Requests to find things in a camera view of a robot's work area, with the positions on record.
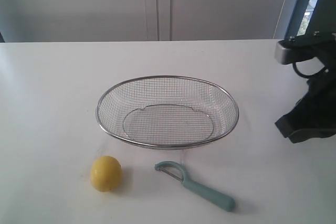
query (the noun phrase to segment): wire mesh basket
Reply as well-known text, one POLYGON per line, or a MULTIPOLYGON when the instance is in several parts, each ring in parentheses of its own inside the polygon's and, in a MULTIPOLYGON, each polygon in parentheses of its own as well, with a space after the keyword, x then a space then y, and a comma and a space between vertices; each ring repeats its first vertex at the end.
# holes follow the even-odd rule
POLYGON ((238 122, 238 105, 218 85, 181 76, 124 81, 106 91, 96 117, 109 135, 140 147, 178 150, 215 141, 238 122))

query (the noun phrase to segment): lemon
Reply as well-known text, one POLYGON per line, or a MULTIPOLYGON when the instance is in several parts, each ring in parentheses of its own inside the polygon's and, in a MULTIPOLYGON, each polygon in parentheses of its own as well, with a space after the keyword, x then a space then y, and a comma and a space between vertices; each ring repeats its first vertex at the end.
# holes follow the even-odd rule
POLYGON ((116 189, 121 183, 121 178, 121 166, 114 157, 99 157, 91 167, 90 181, 92 186, 98 191, 116 189))

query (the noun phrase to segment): black cable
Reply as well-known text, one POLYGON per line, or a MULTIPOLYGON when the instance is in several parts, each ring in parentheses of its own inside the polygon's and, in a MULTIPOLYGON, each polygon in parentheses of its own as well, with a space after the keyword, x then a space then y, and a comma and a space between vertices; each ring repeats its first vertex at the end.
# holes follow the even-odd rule
POLYGON ((306 79, 310 79, 312 77, 316 77, 316 76, 319 76, 320 74, 322 74, 323 72, 326 71, 326 67, 323 67, 320 71, 318 71, 317 73, 314 73, 314 74, 311 74, 311 75, 307 75, 307 74, 303 74, 299 71, 298 67, 296 66, 296 62, 293 62, 293 69, 294 69, 294 72, 299 76, 299 77, 302 77, 302 78, 306 78, 306 79))

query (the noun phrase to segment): light blue handle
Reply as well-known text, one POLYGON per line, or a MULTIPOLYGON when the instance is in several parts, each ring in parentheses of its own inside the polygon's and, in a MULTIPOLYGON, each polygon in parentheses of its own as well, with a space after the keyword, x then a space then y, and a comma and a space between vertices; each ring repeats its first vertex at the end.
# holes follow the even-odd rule
POLYGON ((235 209, 236 202, 228 195, 222 194, 189 178, 184 179, 182 185, 190 191, 200 195, 202 198, 205 198, 213 204, 224 209, 225 211, 231 212, 235 209))
POLYGON ((155 165, 155 170, 160 170, 161 166, 169 166, 179 169, 183 176, 182 185, 188 190, 200 195, 202 198, 209 200, 225 211, 231 212, 235 209, 236 202, 232 197, 193 181, 189 178, 188 172, 182 165, 173 161, 163 161, 155 165))

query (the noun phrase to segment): metal basket rim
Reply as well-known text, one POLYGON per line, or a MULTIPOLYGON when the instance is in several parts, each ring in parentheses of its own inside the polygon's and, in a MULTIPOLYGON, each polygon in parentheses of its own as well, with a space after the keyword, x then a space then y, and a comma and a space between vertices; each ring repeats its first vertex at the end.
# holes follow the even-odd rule
POLYGON ((205 145, 205 144, 209 144, 209 143, 211 143, 213 141, 216 141, 216 140, 218 140, 218 139, 220 139, 224 136, 227 136, 229 133, 231 133, 233 131, 233 129, 237 126, 237 123, 238 123, 238 120, 239 120, 239 107, 238 107, 237 102, 233 99, 233 97, 230 95, 230 93, 228 91, 223 89, 221 86, 219 86, 217 84, 214 84, 212 82, 209 82, 209 81, 205 81, 205 80, 198 79, 198 78, 192 78, 192 77, 186 77, 186 76, 174 76, 174 75, 145 76, 145 77, 138 77, 138 78, 133 78, 133 79, 129 79, 129 80, 126 80, 126 81, 119 82, 118 84, 112 86, 110 89, 105 91, 104 94, 100 97, 100 99, 98 101, 98 104, 97 104, 97 107, 96 107, 96 120, 97 120, 99 126, 101 127, 101 129, 103 131, 105 131, 110 136, 113 136, 113 137, 115 137, 119 140, 122 140, 123 142, 126 142, 128 144, 132 144, 132 145, 135 145, 135 146, 138 146, 138 147, 159 149, 159 150, 182 150, 182 149, 194 148, 194 147, 202 146, 202 145, 205 145), (119 87, 119 86, 121 86, 125 83, 140 81, 140 80, 144 80, 144 79, 159 79, 159 78, 173 78, 173 79, 192 80, 192 81, 197 81, 197 82, 203 82, 203 83, 209 84, 213 87, 216 87, 216 88, 220 89, 222 92, 224 92, 230 98, 230 100, 232 101, 232 103, 235 107, 235 110, 237 112, 235 122, 232 124, 231 128, 227 132, 225 132, 223 134, 220 134, 216 137, 210 138, 206 141, 196 142, 196 143, 192 143, 192 144, 163 144, 163 145, 160 145, 160 144, 146 144, 146 143, 141 143, 141 142, 137 142, 137 141, 134 141, 134 140, 130 140, 130 139, 124 138, 122 136, 115 135, 114 133, 112 133, 112 132, 110 132, 110 131, 108 131, 107 129, 104 128, 104 126, 102 125, 102 123, 99 119, 99 108, 100 108, 101 102, 103 101, 103 99, 105 98, 105 96, 107 94, 109 94, 112 90, 116 89, 117 87, 119 87))

